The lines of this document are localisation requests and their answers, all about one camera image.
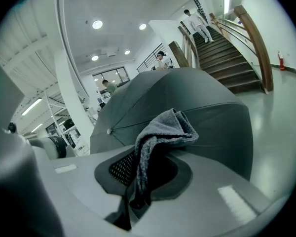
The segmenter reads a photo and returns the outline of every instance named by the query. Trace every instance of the baseboard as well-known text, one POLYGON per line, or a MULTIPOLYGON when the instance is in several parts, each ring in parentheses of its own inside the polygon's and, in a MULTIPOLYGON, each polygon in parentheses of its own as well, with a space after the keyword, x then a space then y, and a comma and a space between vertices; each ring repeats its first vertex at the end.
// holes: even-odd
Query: baseboard
MULTIPOLYGON (((275 67, 275 68, 278 68, 278 69, 280 68, 280 65, 276 65, 276 64, 271 64, 271 66, 272 67, 275 67)), ((287 70, 289 72, 293 72, 293 73, 296 74, 296 69, 294 69, 294 68, 285 66, 285 70, 287 70)))

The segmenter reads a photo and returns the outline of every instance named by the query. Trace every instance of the fire extinguisher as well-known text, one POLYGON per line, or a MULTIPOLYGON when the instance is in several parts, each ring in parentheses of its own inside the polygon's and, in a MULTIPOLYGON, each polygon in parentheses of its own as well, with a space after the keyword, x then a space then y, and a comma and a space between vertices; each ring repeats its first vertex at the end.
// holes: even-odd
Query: fire extinguisher
POLYGON ((284 59, 283 59, 283 56, 281 55, 281 52, 280 51, 278 51, 277 55, 278 55, 278 58, 280 59, 280 70, 281 71, 284 71, 285 70, 285 67, 284 67, 284 59))

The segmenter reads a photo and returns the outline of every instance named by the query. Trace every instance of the glossy floor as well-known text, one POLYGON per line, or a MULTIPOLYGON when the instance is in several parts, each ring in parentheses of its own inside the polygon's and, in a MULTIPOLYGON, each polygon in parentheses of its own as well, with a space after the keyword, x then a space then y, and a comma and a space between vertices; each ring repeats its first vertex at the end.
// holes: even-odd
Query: glossy floor
POLYGON ((296 183, 296 74, 273 69, 274 91, 237 96, 248 106, 254 138, 251 182, 271 200, 296 183))

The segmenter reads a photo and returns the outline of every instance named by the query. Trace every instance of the umbrella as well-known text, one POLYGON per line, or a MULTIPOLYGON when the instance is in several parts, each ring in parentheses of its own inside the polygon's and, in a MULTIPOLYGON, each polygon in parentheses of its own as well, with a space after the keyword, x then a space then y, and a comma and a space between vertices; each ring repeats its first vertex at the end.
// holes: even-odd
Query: umbrella
POLYGON ((250 178, 253 138, 248 108, 198 69, 146 71, 120 87, 99 113, 90 152, 135 144, 149 122, 171 108, 183 111, 199 134, 186 152, 217 160, 250 178))

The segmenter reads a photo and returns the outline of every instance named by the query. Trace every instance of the black umbrella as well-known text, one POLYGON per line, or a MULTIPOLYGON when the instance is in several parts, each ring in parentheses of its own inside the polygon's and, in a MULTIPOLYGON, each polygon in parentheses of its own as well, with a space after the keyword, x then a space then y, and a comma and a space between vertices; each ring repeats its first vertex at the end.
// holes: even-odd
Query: black umbrella
POLYGON ((250 178, 253 139, 248 108, 198 69, 147 71, 120 87, 99 114, 91 153, 135 144, 149 122, 171 108, 183 111, 199 134, 187 152, 215 159, 250 178))

